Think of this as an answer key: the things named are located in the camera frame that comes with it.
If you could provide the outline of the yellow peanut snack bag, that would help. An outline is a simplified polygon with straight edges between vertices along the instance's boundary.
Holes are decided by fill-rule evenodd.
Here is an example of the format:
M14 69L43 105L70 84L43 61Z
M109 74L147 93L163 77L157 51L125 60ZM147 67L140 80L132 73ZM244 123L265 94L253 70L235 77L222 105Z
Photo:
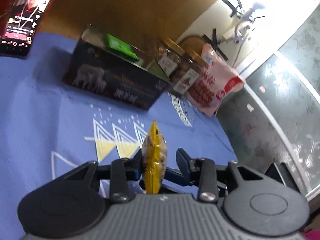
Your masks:
M151 124L143 142L143 179L147 194L158 194L167 168L167 143L160 132L157 120Z

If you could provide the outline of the green biscuit packet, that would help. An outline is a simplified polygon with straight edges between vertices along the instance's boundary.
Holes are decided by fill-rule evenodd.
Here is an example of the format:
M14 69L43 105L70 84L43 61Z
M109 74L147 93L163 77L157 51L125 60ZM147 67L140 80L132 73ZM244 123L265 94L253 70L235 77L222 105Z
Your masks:
M116 38L115 36L104 33L104 42L105 46L115 53L127 56L129 59L133 59L135 61L139 59L138 56L132 51L132 48L128 43Z

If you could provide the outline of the frosted glass door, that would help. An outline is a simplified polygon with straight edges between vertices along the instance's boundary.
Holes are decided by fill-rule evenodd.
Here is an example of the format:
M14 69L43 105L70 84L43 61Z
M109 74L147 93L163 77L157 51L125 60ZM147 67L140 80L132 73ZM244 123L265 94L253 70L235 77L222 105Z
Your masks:
M229 96L217 117L239 161L285 163L298 187L319 185L319 10Z

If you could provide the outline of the blue printed tablecloth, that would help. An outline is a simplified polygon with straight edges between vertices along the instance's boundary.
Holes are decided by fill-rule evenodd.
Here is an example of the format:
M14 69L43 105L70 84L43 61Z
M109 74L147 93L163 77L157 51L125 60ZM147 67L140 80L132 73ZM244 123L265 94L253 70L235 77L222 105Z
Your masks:
M179 148L218 165L236 159L216 117L169 93L145 111L65 85L75 46L40 33L27 59L1 57L1 239L23 237L17 206L26 194L87 161L135 153L153 121L170 168Z

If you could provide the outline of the pink fried dough bag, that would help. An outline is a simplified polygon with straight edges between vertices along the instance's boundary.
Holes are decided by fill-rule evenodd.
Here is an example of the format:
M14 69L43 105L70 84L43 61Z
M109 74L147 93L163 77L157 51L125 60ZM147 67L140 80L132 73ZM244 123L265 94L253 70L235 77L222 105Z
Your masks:
M206 116L219 109L222 100L230 93L243 89L246 81L215 52L210 44L202 48L206 62L200 77L188 89L187 100Z

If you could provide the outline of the black tin box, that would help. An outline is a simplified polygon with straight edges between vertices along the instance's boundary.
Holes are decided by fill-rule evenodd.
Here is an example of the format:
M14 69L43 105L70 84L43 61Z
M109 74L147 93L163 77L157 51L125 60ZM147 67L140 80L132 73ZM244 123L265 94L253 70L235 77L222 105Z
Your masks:
M73 51L64 83L149 109L168 89L170 79L154 58L129 43L137 61L108 49L104 33L87 26Z

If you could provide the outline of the pecan jar gold lid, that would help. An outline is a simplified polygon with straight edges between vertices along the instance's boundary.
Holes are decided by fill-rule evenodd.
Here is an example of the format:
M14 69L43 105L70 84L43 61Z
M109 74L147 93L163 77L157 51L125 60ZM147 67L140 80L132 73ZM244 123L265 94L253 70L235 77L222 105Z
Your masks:
M188 89L200 77L206 62L198 53L190 47L185 49L185 54L182 56L181 63L178 68L170 76L172 87L170 93L177 97L182 97Z

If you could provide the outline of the round wooden board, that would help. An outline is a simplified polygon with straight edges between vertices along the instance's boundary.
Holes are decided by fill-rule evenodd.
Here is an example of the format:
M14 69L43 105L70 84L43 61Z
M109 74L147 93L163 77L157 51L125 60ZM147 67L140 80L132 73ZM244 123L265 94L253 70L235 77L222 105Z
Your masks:
M183 38L178 45L192 58L202 56L203 47L205 53L210 55L215 54L212 46L200 35L189 35Z

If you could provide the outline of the cashew jar gold lid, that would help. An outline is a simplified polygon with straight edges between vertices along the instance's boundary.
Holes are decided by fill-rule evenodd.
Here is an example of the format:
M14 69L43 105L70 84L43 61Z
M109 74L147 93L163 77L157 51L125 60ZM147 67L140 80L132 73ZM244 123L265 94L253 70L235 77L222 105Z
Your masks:
M167 36L157 38L151 47L151 55L156 59L167 77L178 68L185 51Z

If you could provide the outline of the white power strip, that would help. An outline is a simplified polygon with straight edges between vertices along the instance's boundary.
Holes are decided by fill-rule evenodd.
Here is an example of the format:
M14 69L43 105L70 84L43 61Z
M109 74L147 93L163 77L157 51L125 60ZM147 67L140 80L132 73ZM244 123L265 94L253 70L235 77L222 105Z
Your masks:
M238 5L236 7L229 2L227 2L226 4L232 10L230 18L233 18L235 16L238 19L238 22L236 22L235 26L230 27L222 35L222 40L226 42L233 41L235 44L243 43L244 33L251 28L256 19L264 17L253 16L253 14L257 10L265 9L265 6L260 3L254 3L251 7L245 10L240 0L238 0Z

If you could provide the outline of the wooden board backdrop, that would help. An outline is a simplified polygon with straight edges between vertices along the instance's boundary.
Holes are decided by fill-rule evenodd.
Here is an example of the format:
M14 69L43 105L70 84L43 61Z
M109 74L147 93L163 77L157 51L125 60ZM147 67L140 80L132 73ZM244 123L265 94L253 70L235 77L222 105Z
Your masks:
M40 30L78 39L88 24L144 49L177 40L217 0L53 0Z

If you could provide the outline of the smartphone showing video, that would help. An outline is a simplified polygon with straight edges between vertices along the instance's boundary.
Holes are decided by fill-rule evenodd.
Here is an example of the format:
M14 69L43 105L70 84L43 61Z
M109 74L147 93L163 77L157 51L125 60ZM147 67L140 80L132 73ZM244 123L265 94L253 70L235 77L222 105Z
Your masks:
M15 0L1 31L1 55L27 58L51 0Z

